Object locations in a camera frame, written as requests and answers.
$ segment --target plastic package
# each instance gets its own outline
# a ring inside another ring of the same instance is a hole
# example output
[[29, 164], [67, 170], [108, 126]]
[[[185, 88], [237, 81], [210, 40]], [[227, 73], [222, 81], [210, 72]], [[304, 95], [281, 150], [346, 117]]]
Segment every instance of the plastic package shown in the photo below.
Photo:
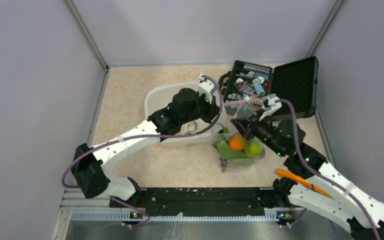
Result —
[[[156, 87], [152, 89], [145, 98], [145, 117], [148, 118], [149, 115], [154, 113], [157, 110], [165, 108], [169, 104], [173, 96], [179, 92], [180, 89], [190, 88], [195, 91], [198, 91], [199, 81], [190, 81], [190, 82], [181, 82], [174, 83]], [[219, 103], [220, 98], [217, 93], [214, 94], [216, 103]], [[226, 111], [221, 113], [220, 118], [217, 123], [225, 125], [226, 124]], [[204, 122], [201, 119], [188, 122], [182, 125], [178, 135], [182, 134], [193, 134], [197, 133], [204, 128], [208, 127], [208, 123]], [[161, 142], [161, 145], [167, 148], [177, 148], [195, 144], [203, 144], [211, 142], [211, 130], [204, 132], [202, 134], [184, 138], [169, 138]]]
[[[228, 119], [248, 118], [256, 110], [251, 99], [227, 101], [224, 103]], [[219, 156], [221, 170], [240, 170], [264, 156], [263, 144], [258, 139], [244, 140], [230, 123], [217, 124], [212, 129], [211, 145]]]

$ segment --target white container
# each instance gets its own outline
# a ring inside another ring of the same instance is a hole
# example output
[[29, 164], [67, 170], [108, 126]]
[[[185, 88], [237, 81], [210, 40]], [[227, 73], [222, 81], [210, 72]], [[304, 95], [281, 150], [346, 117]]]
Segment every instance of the white container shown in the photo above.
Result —
[[[180, 89], [183, 88], [189, 88], [193, 89], [195, 91], [198, 91], [198, 86], [200, 82], [199, 81], [189, 81], [189, 82], [182, 82], [182, 83], [174, 83], [174, 84], [168, 84], [156, 87], [152, 89], [148, 95], [145, 98], [145, 117], [148, 118], [149, 115], [153, 114], [155, 111], [160, 110], [162, 108], [167, 107], [167, 105], [173, 100], [173, 96], [179, 92]], [[220, 97], [217, 94], [217, 91], [214, 93], [215, 95], [215, 101], [217, 104], [220, 102]], [[218, 119], [217, 123], [225, 125], [227, 121], [226, 111], [223, 110], [221, 112], [221, 116]], [[204, 128], [208, 127], [208, 123], [204, 122], [201, 119], [195, 120], [196, 123], [196, 129], [193, 131], [189, 131], [188, 133], [197, 133]], [[188, 131], [188, 126], [193, 126], [195, 124], [193, 123], [187, 123], [182, 126], [182, 130], [178, 135], [185, 133]], [[190, 137], [182, 137], [182, 138], [169, 138], [161, 142], [161, 144], [167, 148], [177, 148], [182, 146], [188, 146], [188, 145], [195, 145], [195, 144], [203, 144], [203, 143], [211, 143], [211, 129], [207, 132], [204, 132], [202, 134], [196, 135], [196, 136], [190, 136]]]

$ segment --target lime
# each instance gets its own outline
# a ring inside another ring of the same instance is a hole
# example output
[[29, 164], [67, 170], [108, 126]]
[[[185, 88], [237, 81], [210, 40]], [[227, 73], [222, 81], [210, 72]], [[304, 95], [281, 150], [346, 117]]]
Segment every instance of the lime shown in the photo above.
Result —
[[246, 148], [245, 154], [248, 156], [255, 157], [261, 152], [261, 146], [257, 141], [252, 141]]

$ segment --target table surface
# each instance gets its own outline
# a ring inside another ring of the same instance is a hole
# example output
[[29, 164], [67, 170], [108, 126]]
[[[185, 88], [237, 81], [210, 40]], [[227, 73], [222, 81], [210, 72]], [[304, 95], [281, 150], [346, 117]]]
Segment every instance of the table surface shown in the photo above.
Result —
[[[276, 64], [262, 64], [275, 67]], [[218, 80], [231, 64], [112, 67], [106, 84], [92, 144], [100, 144], [134, 128], [145, 119], [145, 97], [155, 87], [199, 81], [205, 74]], [[326, 155], [315, 117], [298, 119], [304, 142]], [[248, 167], [222, 172], [210, 143], [166, 148], [154, 144], [127, 157], [113, 174], [132, 177], [141, 187], [269, 187], [285, 157], [265, 148], [265, 156]]]

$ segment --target orange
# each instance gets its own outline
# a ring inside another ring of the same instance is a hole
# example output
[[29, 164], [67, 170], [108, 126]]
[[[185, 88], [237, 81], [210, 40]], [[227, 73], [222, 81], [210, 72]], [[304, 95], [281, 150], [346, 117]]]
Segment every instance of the orange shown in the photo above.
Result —
[[241, 151], [245, 148], [245, 140], [241, 134], [235, 134], [229, 139], [229, 146], [236, 151]]

